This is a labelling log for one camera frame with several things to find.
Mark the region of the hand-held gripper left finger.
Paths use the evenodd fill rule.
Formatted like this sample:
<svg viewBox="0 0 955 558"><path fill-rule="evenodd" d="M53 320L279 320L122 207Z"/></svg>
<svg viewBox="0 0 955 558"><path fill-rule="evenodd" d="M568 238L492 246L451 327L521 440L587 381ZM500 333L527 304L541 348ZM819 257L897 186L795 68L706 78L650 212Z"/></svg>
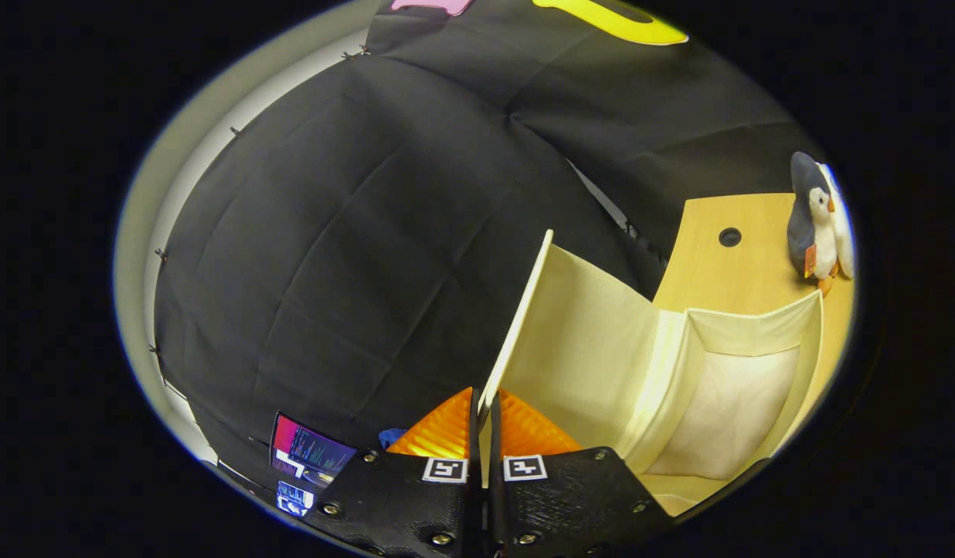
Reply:
<svg viewBox="0 0 955 558"><path fill-rule="evenodd" d="M351 459L303 519L368 556L467 557L481 550L478 395L467 387L384 451Z"/></svg>

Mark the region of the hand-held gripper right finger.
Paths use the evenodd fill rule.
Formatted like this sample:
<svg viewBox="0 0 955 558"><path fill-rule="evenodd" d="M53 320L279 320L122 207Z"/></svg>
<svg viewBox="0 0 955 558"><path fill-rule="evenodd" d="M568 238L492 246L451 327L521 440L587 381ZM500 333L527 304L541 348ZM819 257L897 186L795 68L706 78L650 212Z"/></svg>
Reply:
<svg viewBox="0 0 955 558"><path fill-rule="evenodd" d="M489 525L500 557L636 557L674 526L614 449L567 444L515 395L495 395L489 427Z"/></svg>

